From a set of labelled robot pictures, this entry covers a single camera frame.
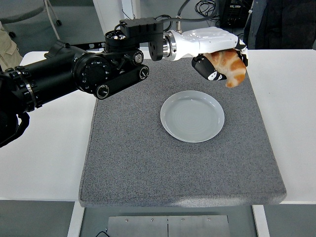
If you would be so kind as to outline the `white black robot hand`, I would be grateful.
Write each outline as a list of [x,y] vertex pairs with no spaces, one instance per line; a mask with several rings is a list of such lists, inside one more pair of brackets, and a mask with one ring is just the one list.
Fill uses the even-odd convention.
[[245,79],[248,49],[236,35],[216,27],[183,33],[171,30],[165,34],[164,57],[177,61],[193,57],[193,68],[210,81],[226,80],[226,87],[236,87]]

